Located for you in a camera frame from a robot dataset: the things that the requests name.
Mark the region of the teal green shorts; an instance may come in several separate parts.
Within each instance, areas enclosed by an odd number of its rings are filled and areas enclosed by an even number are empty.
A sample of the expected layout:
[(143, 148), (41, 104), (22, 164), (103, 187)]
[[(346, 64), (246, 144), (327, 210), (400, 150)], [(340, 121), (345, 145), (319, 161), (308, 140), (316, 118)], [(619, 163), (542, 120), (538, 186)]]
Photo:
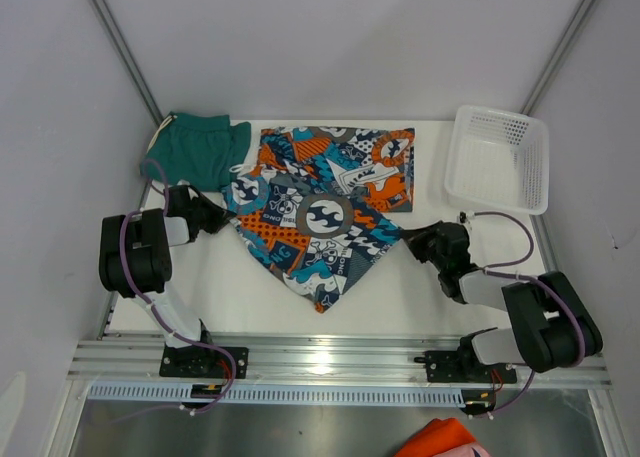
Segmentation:
[(233, 124), (227, 115), (171, 113), (151, 138), (139, 171), (160, 183), (185, 181), (203, 192), (219, 192), (244, 163), (251, 134), (250, 123)]

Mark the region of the patterned blue orange shorts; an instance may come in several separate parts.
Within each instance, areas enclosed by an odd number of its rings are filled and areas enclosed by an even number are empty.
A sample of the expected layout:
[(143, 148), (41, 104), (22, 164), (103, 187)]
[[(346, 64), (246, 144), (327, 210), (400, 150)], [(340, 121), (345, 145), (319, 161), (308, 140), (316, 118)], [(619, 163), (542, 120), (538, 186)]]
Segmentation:
[(256, 164), (223, 190), (249, 253), (323, 313), (399, 241), (410, 212), (413, 128), (262, 130)]

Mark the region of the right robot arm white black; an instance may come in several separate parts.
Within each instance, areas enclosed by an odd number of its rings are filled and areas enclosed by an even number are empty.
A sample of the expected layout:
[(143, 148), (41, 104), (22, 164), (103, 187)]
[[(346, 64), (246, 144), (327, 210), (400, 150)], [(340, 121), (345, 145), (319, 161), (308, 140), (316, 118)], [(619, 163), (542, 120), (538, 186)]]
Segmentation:
[(528, 249), (523, 257), (477, 265), (469, 252), (470, 235), (463, 222), (438, 221), (401, 232), (414, 258), (436, 269), (446, 297), (507, 314), (508, 329), (487, 329), (462, 338), (462, 354), (484, 366), (523, 364), (541, 374), (576, 367), (600, 353), (604, 347), (601, 331), (564, 273), (531, 276), (504, 270), (533, 256), (535, 243), (528, 228), (503, 212), (483, 214), (504, 216), (524, 232)]

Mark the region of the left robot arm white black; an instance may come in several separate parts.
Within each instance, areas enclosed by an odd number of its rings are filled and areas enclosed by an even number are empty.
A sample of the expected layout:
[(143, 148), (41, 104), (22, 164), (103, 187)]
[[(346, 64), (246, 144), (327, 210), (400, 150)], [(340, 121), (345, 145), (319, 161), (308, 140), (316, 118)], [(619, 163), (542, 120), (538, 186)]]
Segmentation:
[(215, 204), (191, 184), (161, 191), (164, 205), (106, 217), (101, 224), (99, 277), (103, 287), (134, 300), (160, 328), (163, 377), (225, 376), (243, 379), (248, 350), (213, 343), (204, 322), (170, 285), (170, 249), (214, 235), (236, 214)]

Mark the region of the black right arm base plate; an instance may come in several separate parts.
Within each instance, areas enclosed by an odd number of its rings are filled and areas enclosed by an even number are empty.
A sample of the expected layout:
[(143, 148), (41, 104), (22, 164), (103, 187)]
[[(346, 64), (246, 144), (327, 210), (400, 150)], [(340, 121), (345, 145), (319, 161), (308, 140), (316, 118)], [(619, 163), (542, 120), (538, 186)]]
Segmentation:
[(425, 351), (413, 359), (424, 367), (430, 383), (515, 384), (517, 373), (506, 364), (482, 364), (469, 353)]

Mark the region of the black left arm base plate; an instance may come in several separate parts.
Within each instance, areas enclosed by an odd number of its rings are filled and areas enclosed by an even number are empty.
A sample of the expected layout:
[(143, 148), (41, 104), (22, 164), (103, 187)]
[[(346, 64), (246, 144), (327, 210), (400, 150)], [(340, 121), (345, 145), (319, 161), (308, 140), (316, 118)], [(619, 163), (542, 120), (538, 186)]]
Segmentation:
[(165, 346), (159, 375), (172, 378), (222, 379), (231, 375), (231, 360), (220, 351), (197, 346)]

